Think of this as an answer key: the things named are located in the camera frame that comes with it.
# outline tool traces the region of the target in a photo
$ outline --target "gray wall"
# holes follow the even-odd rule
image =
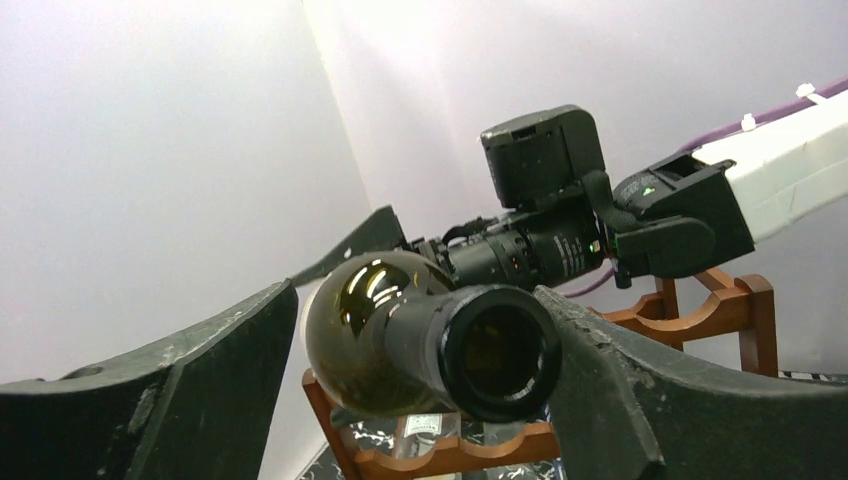
[[[848,75],[844,0],[305,4],[369,199],[394,204],[412,236],[499,211],[476,137],[513,116],[587,109],[619,181],[713,127],[791,101],[801,83]],[[784,368],[848,371],[847,214],[848,202],[833,205],[724,267],[774,284]],[[706,291],[682,283],[691,310]],[[622,308],[651,286],[609,284],[580,301]],[[687,351],[738,367],[730,338]]]
[[[0,382],[214,315],[367,215],[301,3],[227,3],[0,2]],[[263,479],[323,441],[306,366]]]

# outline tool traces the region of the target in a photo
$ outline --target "green glass bottle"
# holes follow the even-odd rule
[[[301,317],[322,387],[365,416],[463,411],[510,422],[541,411],[559,376],[547,310],[506,285],[456,290],[424,257],[361,255],[336,268]]]

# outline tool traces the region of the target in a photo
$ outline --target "bottle mouth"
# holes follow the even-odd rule
[[[562,350],[550,314],[532,295],[486,287],[454,310],[445,333],[440,369],[459,409],[492,423],[541,412]]]

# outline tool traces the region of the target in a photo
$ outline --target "curved wooden rail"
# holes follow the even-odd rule
[[[680,317],[674,280],[657,279],[657,292],[643,295],[628,309],[599,315],[622,327],[672,347],[727,333],[739,334],[742,370],[777,376],[774,291],[759,275],[732,278],[711,269],[696,275],[710,295],[698,309]],[[347,480],[399,480],[453,472],[551,460],[559,456],[548,423],[524,426],[523,432],[497,446],[474,445],[459,437],[439,439],[426,455],[397,459],[376,450],[361,450],[350,428],[335,430],[332,400],[308,369],[303,389]]]

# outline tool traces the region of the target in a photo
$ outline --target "bottle neck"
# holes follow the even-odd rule
[[[398,299],[382,345],[399,371],[447,406],[486,422],[540,411],[562,364],[548,311],[531,294],[505,285]]]

